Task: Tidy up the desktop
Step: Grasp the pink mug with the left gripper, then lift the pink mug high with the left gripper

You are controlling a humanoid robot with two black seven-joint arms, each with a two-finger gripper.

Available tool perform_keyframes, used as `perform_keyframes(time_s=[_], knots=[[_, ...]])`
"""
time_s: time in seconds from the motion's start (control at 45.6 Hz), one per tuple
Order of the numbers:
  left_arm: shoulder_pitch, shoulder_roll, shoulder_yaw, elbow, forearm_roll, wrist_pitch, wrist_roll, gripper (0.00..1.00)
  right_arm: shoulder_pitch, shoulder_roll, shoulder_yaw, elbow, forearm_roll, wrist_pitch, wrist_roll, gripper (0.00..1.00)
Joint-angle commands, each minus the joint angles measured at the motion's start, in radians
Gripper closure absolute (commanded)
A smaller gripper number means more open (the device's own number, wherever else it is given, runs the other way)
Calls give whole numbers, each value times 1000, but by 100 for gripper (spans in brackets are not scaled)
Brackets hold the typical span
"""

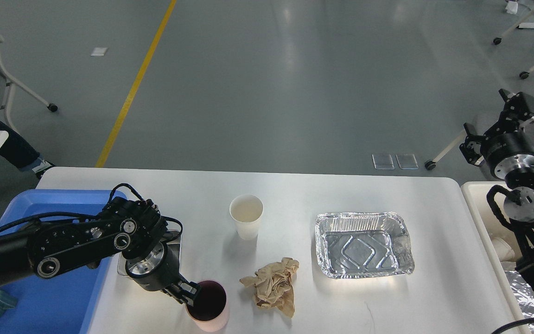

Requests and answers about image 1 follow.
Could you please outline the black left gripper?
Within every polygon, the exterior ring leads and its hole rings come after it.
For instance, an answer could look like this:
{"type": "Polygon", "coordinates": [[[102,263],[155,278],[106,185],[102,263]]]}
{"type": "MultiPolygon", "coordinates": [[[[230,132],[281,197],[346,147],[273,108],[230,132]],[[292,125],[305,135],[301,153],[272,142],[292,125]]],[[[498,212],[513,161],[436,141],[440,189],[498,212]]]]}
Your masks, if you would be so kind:
{"type": "Polygon", "coordinates": [[[193,307],[201,291],[198,283],[182,281],[180,263],[163,241],[157,243],[143,260],[127,260],[125,269],[128,277],[142,289],[161,290],[180,304],[193,307]]]}

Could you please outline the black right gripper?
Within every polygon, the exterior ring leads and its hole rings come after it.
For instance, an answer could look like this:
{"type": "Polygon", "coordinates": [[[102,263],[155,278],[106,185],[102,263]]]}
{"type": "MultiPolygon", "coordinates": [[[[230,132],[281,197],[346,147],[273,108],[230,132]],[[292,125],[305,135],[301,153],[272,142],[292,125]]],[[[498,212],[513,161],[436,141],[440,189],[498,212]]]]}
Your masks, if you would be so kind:
{"type": "Polygon", "coordinates": [[[466,122],[459,150],[468,164],[480,167],[485,160],[491,176],[504,180],[519,168],[534,169],[534,146],[525,134],[525,127],[534,123],[534,97],[507,89],[499,89],[499,94],[504,106],[492,125],[492,136],[479,135],[472,123],[466,122]]]}

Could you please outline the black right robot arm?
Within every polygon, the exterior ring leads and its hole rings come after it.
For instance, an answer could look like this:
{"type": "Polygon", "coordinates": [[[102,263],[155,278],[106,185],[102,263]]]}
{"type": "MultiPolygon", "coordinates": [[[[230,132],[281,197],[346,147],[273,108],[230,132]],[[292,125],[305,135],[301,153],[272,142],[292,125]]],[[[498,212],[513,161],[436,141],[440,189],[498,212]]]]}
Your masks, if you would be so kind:
{"type": "Polygon", "coordinates": [[[500,89],[504,106],[498,120],[481,135],[464,123],[465,138],[459,150],[476,167],[485,163],[492,177],[506,185],[495,185],[487,193],[488,205],[516,238],[521,257],[516,271],[534,290],[534,147],[525,127],[534,123],[534,97],[500,89]]]}

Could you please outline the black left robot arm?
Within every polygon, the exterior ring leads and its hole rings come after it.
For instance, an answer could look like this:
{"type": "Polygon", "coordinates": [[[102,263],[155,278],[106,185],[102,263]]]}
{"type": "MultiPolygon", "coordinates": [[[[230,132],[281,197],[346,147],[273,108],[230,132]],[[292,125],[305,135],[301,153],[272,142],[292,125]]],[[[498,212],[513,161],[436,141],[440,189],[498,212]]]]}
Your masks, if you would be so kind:
{"type": "Polygon", "coordinates": [[[125,273],[142,289],[193,306],[201,286],[181,275],[169,248],[181,234],[170,230],[169,223],[180,221],[131,192],[136,199],[117,197],[112,190],[98,214],[47,212],[0,227],[0,287],[32,275],[53,279],[121,254],[125,273]]]}

